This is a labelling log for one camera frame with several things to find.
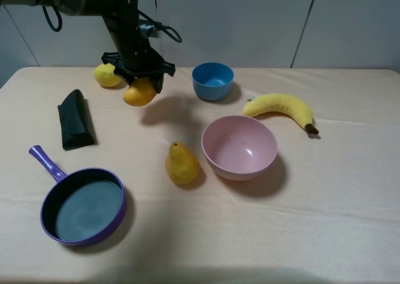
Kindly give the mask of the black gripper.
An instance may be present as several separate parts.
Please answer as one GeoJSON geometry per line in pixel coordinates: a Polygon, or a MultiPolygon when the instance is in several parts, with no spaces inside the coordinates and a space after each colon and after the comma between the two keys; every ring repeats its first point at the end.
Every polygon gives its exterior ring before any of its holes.
{"type": "Polygon", "coordinates": [[[164,60],[152,47],[103,53],[101,61],[114,65],[114,75],[131,85],[135,77],[149,76],[156,93],[163,89],[164,74],[174,76],[175,65],[164,60]]]}

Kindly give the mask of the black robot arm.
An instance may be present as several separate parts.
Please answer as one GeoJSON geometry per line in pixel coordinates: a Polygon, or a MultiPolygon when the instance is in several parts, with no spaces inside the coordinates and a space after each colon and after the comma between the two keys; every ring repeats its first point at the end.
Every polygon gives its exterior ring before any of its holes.
{"type": "Polygon", "coordinates": [[[62,15],[100,16],[109,31],[116,52],[104,53],[101,61],[114,66],[114,74],[127,84],[148,78],[156,93],[163,88],[164,75],[174,76],[175,65],[155,51],[149,38],[162,31],[181,43],[179,33],[170,26],[153,20],[138,9],[138,0],[1,0],[1,4],[52,8],[58,24],[49,24],[54,32],[63,26],[62,15]]]}

